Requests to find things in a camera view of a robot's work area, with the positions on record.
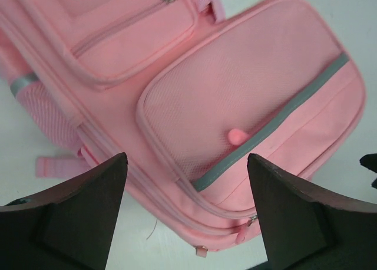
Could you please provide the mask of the pink student backpack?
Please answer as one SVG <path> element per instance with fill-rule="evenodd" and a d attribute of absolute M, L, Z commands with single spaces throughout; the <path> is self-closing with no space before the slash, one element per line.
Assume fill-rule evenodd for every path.
<path fill-rule="evenodd" d="M 250 153 L 309 180 L 366 98 L 304 0 L 1 0 L 1 74 L 71 152 L 37 176 L 124 152 L 127 191 L 202 257 L 260 232 Z"/>

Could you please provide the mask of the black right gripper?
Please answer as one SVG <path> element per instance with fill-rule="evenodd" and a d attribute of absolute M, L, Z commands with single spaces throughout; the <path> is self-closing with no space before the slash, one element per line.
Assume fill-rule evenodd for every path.
<path fill-rule="evenodd" d="M 377 154 L 366 154 L 362 156 L 359 160 L 360 165 L 367 168 L 368 170 L 377 173 Z"/>

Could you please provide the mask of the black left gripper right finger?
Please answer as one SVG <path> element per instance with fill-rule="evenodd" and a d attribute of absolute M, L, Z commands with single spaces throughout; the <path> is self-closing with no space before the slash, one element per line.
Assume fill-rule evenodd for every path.
<path fill-rule="evenodd" d="M 267 261 L 256 269 L 376 269 L 376 204 L 299 178 L 258 154 L 247 169 Z"/>

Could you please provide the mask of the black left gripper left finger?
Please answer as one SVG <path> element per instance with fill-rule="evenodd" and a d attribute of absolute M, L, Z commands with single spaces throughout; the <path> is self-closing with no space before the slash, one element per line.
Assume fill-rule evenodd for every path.
<path fill-rule="evenodd" d="M 1 206 L 1 269 L 105 269 L 127 169 L 120 153 Z"/>

